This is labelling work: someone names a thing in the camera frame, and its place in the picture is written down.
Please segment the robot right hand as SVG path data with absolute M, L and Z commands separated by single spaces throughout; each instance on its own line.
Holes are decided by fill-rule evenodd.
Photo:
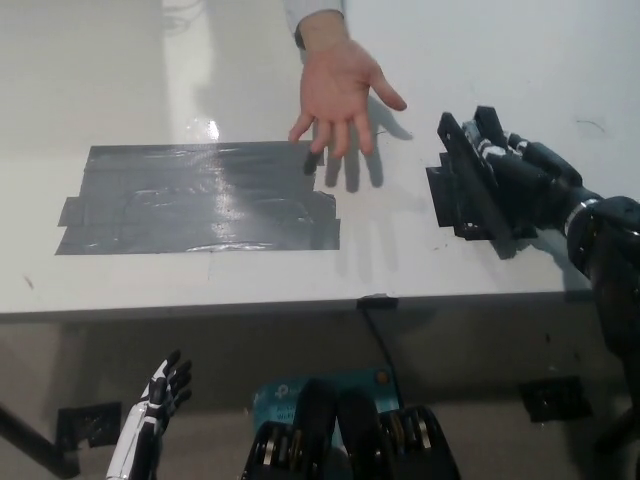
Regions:
M 498 204 L 518 222 L 565 233 L 583 189 L 578 171 L 546 145 L 504 130 L 493 107 L 477 107 L 462 129 Z

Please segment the person bare hand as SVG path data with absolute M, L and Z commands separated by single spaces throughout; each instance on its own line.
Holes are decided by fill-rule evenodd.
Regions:
M 387 81 L 376 60 L 347 37 L 306 41 L 307 59 L 300 81 L 300 114 L 289 133 L 298 141 L 311 127 L 316 134 L 310 150 L 331 147 L 333 156 L 346 155 L 350 128 L 358 136 L 359 149 L 369 155 L 374 141 L 368 114 L 371 91 L 389 108 L 403 111 L 407 104 Z

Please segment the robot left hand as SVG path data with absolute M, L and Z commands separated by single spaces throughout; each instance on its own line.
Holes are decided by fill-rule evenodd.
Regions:
M 156 479 L 162 439 L 171 418 L 191 397 L 192 362 L 173 351 L 150 377 L 130 409 L 111 458 L 106 479 Z

